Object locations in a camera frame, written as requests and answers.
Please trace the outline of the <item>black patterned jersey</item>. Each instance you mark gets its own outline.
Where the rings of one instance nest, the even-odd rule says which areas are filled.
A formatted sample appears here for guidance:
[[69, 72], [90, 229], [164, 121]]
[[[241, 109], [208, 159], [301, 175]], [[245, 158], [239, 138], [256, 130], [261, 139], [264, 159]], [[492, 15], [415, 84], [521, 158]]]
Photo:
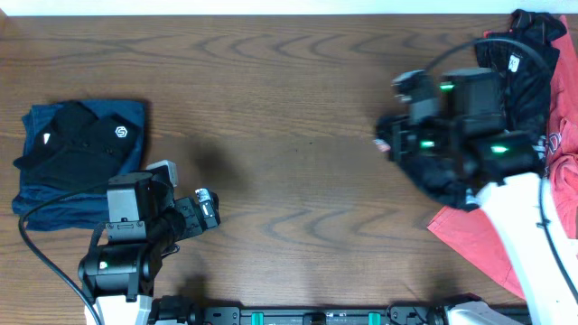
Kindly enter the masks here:
[[[440, 113], [453, 122], [451, 156], [417, 155], [396, 162], [414, 185], [431, 199], [453, 209], [479, 207], [477, 193], [489, 182], [539, 173], [544, 166], [540, 144], [549, 118], [549, 101], [559, 50], [547, 43], [563, 35], [549, 13], [517, 9], [505, 32], [488, 32], [469, 42], [474, 68], [431, 76], [449, 58], [445, 53], [423, 70], [438, 86]], [[388, 156], [388, 120], [376, 124], [376, 145]]]

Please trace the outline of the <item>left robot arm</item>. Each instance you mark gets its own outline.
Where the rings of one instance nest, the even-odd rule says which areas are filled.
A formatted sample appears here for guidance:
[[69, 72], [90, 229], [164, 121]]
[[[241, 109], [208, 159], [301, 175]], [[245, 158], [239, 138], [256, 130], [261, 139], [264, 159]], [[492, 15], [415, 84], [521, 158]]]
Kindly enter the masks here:
[[219, 198], [202, 188], [177, 200], [161, 169], [116, 176], [107, 186], [109, 220], [93, 232], [79, 263], [89, 324], [202, 324], [186, 297], [157, 298], [154, 281], [179, 242], [220, 224]]

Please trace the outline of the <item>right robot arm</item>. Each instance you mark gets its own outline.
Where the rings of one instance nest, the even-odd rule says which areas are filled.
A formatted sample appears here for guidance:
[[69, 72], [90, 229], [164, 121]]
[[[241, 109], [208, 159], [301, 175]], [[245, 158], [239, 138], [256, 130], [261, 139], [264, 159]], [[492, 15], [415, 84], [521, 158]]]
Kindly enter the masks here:
[[425, 70], [413, 70], [392, 85], [408, 112], [380, 127], [390, 160], [443, 204], [483, 211], [507, 252], [533, 323], [575, 324], [576, 253], [533, 141], [507, 128], [497, 74], [454, 70], [437, 83]]

